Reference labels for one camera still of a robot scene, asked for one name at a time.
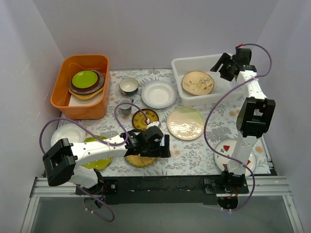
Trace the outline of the tan bird painted plate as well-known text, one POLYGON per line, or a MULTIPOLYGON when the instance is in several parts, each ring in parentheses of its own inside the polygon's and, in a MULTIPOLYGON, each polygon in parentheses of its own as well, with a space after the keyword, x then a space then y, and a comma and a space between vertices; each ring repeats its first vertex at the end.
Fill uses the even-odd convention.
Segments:
POLYGON ((195 96, 208 95, 214 88, 214 80, 207 73, 192 71, 182 79, 182 88, 189 94, 195 96))

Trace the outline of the white watermelon pattern plate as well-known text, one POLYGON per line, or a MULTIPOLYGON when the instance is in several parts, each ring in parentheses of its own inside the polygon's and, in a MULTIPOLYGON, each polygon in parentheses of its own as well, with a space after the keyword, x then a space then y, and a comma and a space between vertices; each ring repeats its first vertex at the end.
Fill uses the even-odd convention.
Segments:
POLYGON ((251 175, 256 168, 256 158, 252 149, 257 142, 256 137, 238 138, 238 139, 226 139, 221 141, 215 148, 215 150, 225 156, 233 157, 242 162, 242 164, 235 160, 228 159, 220 156, 218 153, 214 153, 214 160, 218 168, 223 171, 227 168, 229 173, 234 175, 242 175, 245 177, 251 175))

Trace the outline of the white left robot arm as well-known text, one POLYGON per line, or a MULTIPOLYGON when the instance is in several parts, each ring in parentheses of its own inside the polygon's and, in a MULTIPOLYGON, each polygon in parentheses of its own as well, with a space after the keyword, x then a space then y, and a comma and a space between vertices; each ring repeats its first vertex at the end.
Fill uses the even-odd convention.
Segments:
POLYGON ((170 136, 158 126, 145 131, 131 130, 103 141, 71 143, 58 140, 43 156, 49 186, 66 182, 79 184, 92 194, 103 190, 103 177, 97 168, 83 165, 107 158, 126 156, 169 158, 170 136))

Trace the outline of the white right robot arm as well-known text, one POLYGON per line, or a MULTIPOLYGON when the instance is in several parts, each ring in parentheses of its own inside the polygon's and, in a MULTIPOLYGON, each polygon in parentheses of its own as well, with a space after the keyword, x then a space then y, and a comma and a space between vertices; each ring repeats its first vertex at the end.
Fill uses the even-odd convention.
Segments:
POLYGON ((235 48, 235 54, 223 53, 210 69, 219 72, 220 77, 236 80, 237 87, 242 87, 246 98, 237 117, 238 138, 229 155, 225 149, 216 150, 215 154, 226 158, 227 164, 217 178, 205 179, 206 193, 233 193, 247 186, 245 173, 253 146, 265 134, 271 124, 276 103, 262 92, 258 82, 260 77, 254 65, 251 65, 252 51, 241 44, 235 48))

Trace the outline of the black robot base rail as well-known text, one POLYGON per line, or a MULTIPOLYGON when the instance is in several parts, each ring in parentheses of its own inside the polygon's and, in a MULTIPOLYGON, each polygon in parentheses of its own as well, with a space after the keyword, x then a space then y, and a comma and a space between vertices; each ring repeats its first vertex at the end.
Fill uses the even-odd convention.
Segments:
POLYGON ((217 204, 217 194, 230 195, 220 175, 104 177, 92 188, 92 195, 104 195, 109 205, 132 203, 217 204))

